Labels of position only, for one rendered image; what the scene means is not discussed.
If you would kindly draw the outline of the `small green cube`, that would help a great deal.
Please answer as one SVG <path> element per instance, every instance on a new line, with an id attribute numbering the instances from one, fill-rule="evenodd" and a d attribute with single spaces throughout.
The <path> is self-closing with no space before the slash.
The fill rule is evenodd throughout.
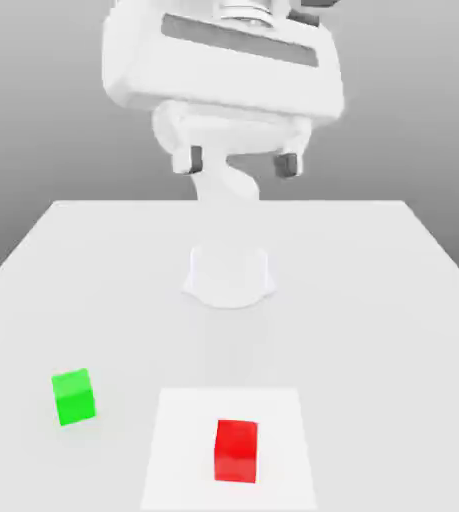
<path id="1" fill-rule="evenodd" d="M 96 416 L 94 392 L 86 368 L 54 375 L 51 382 L 61 426 Z"/>

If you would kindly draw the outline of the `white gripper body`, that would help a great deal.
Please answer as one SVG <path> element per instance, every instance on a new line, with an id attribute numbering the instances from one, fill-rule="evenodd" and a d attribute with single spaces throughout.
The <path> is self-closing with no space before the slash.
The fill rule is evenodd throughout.
<path id="1" fill-rule="evenodd" d="M 344 110 L 332 34 L 291 0 L 117 0 L 101 64 L 126 108 L 176 100 L 322 121 Z"/>

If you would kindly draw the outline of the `small red cube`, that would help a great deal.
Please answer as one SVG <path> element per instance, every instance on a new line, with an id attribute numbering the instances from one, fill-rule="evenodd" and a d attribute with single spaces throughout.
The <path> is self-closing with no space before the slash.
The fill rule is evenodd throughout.
<path id="1" fill-rule="evenodd" d="M 214 444 L 214 479 L 255 484 L 257 452 L 257 423 L 219 419 Z"/>

